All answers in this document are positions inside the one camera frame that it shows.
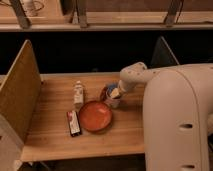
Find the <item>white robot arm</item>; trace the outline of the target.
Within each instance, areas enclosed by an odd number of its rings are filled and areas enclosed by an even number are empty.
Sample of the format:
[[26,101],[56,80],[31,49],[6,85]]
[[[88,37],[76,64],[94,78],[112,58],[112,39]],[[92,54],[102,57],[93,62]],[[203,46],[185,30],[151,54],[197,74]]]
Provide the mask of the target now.
[[213,63],[149,69],[137,62],[120,71],[121,93],[140,83],[146,171],[210,171]]

